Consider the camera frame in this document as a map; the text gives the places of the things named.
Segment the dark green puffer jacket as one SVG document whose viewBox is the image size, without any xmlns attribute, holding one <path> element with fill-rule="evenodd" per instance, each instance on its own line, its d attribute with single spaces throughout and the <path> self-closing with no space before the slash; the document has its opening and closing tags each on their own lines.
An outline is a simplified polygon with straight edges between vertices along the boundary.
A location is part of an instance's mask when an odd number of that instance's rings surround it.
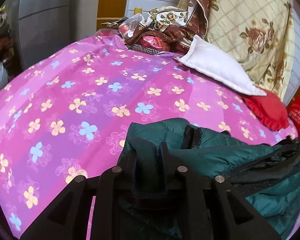
<svg viewBox="0 0 300 240">
<path fill-rule="evenodd" d="M 130 124 L 121 156 L 136 151 L 142 167 L 155 170 L 160 144 L 200 177 L 221 175 L 287 239 L 300 212 L 300 142 L 249 145 L 182 118 Z"/>
</svg>

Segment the pink floral bed sheet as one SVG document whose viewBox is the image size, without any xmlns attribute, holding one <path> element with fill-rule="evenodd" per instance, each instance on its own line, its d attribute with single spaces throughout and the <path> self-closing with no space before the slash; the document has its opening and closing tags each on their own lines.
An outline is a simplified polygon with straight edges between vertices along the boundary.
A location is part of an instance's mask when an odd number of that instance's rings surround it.
<svg viewBox="0 0 300 240">
<path fill-rule="evenodd" d="M 173 54 L 128 50 L 92 36 L 31 66 L 0 91 L 0 205 L 15 237 L 77 175 L 114 166 L 128 127 L 169 118 L 248 144 L 296 136 L 273 132 L 229 88 Z"/>
</svg>

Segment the red ruffled cushion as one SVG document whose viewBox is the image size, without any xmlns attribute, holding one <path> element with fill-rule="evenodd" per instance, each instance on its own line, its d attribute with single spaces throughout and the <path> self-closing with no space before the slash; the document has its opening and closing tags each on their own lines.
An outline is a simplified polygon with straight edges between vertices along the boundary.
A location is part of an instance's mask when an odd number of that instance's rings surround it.
<svg viewBox="0 0 300 240">
<path fill-rule="evenodd" d="M 263 90 L 266 96 L 243 95 L 242 100 L 260 123 L 271 131 L 289 127 L 288 113 L 278 96 Z"/>
</svg>

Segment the white pillow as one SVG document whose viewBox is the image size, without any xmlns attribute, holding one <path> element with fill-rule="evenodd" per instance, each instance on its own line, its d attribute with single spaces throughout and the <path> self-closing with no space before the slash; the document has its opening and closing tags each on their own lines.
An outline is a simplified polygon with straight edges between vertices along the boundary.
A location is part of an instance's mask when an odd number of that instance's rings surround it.
<svg viewBox="0 0 300 240">
<path fill-rule="evenodd" d="M 198 35 L 194 36 L 189 51 L 179 62 L 241 94 L 266 96 L 266 92 L 254 85 L 234 58 Z"/>
</svg>

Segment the pink plastic package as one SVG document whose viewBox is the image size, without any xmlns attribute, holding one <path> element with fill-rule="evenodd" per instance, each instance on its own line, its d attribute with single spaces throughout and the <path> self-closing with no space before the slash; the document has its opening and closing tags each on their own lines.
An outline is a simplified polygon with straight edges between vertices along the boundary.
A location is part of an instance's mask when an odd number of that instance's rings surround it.
<svg viewBox="0 0 300 240">
<path fill-rule="evenodd" d="M 166 43 L 159 37 L 146 35 L 139 39 L 139 44 L 147 47 L 164 51 L 166 49 Z"/>
</svg>

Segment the brown floral blanket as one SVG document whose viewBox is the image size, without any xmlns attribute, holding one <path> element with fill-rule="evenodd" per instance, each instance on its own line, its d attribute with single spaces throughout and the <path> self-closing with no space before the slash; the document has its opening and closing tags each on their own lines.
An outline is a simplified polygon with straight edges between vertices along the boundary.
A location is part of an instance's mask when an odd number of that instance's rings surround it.
<svg viewBox="0 0 300 240">
<path fill-rule="evenodd" d="M 210 0 L 180 0 L 177 7 L 154 8 L 138 23 L 128 46 L 141 45 L 146 37 L 158 38 L 163 50 L 186 53 L 193 38 L 204 38 L 208 30 Z"/>
</svg>

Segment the cream floral quilt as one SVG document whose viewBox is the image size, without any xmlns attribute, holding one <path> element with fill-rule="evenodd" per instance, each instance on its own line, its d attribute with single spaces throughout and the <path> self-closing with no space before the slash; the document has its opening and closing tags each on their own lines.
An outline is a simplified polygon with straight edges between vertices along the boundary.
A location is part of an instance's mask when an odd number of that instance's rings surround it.
<svg viewBox="0 0 300 240">
<path fill-rule="evenodd" d="M 254 85 L 285 95 L 295 50 L 290 0 L 210 0 L 204 41 L 234 58 Z"/>
</svg>

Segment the grey refrigerator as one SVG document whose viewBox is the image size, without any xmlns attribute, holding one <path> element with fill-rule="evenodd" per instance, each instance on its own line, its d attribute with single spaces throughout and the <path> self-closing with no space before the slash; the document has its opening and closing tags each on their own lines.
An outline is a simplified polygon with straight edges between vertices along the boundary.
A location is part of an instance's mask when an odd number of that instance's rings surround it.
<svg viewBox="0 0 300 240">
<path fill-rule="evenodd" d="M 22 70 L 70 44 L 70 0 L 19 0 L 17 48 Z"/>
</svg>

